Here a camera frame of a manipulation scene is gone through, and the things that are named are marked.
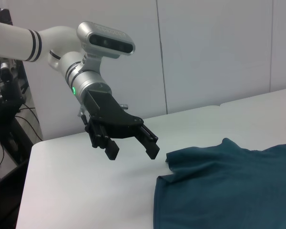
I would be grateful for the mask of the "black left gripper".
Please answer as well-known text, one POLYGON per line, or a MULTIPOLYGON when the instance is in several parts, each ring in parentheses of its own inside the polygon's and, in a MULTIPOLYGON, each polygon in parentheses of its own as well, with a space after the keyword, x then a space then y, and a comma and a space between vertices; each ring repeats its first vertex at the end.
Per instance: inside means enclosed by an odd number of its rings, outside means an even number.
POLYGON ((150 159, 160 150, 158 137, 148 129, 143 120, 125 112, 110 93, 88 90, 84 105, 90 115, 85 124, 93 148, 104 149, 110 160, 115 160, 119 147, 112 138, 135 137, 145 148, 150 159))

